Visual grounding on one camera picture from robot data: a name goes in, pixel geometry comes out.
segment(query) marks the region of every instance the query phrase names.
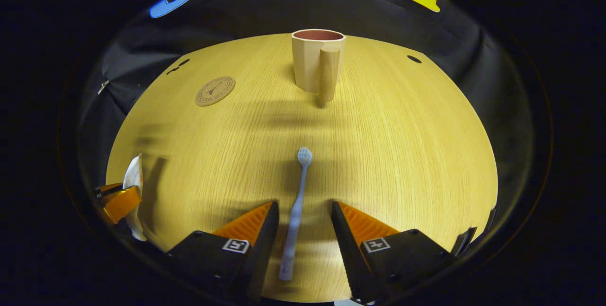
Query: toothbrush head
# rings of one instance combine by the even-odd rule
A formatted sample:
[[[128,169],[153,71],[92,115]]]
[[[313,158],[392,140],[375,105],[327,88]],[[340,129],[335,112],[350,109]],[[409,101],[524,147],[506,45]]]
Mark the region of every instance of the toothbrush head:
[[[301,163],[301,166],[304,168],[307,168],[307,166],[312,163],[312,157],[312,152],[306,147],[301,147],[299,153],[297,153],[297,159],[299,159],[299,163]]]

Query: orange gripper pad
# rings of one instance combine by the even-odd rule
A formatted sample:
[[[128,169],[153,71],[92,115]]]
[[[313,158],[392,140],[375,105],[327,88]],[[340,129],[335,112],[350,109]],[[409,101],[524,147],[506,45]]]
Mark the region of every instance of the orange gripper pad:
[[[257,235],[261,231],[270,206],[271,202],[267,202],[256,209],[252,209],[248,213],[215,230],[213,234],[230,239],[246,240],[251,246],[255,246]]]
[[[399,233],[398,230],[395,230],[391,226],[388,226],[370,215],[362,213],[362,211],[355,209],[355,207],[350,207],[342,202],[339,202],[339,206],[345,216],[349,230],[356,240],[358,248],[364,241]]]

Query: printed logo on coaster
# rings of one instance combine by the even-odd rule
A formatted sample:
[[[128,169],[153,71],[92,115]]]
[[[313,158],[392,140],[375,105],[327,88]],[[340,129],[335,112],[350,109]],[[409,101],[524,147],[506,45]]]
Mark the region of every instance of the printed logo on coaster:
[[[229,239],[223,246],[223,250],[227,250],[228,252],[239,252],[240,254],[244,254],[248,249],[249,242],[246,240]]]
[[[205,84],[196,94],[196,104],[209,106],[230,94],[236,81],[229,76],[221,76]]]
[[[392,246],[383,239],[383,237],[379,237],[378,239],[368,240],[362,242],[364,243],[364,247],[366,248],[366,252],[378,252],[379,250],[391,248]]]

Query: black fabric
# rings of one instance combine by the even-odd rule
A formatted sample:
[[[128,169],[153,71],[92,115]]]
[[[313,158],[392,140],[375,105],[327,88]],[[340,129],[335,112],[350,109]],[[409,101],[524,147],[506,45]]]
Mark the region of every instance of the black fabric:
[[[459,86],[493,147],[500,220],[506,215],[502,211],[514,206],[531,163],[533,124],[526,93],[515,65],[490,35],[448,0],[437,4],[439,13],[410,0],[189,0],[156,19],[143,9],[110,43],[89,78],[94,89],[84,94],[87,112],[80,127],[85,181],[105,183],[125,115],[179,56],[239,38],[333,29],[420,51]],[[110,84],[97,95],[105,80]]]

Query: round wooden table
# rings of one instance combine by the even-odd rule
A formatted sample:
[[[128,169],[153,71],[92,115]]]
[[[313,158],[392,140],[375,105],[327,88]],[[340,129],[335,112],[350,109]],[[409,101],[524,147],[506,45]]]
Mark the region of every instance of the round wooden table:
[[[408,55],[420,60],[415,62]],[[235,87],[207,107],[197,91],[221,76]],[[294,278],[277,278],[288,215],[307,146]],[[141,95],[113,144],[107,183],[143,153],[145,235],[168,251],[269,200],[280,227],[264,297],[325,302],[351,297],[330,220],[340,200],[400,231],[418,228],[450,250],[483,232],[496,203],[489,139],[463,93],[427,56],[348,36],[335,99],[319,108],[294,84],[290,34],[213,45],[177,60]]]

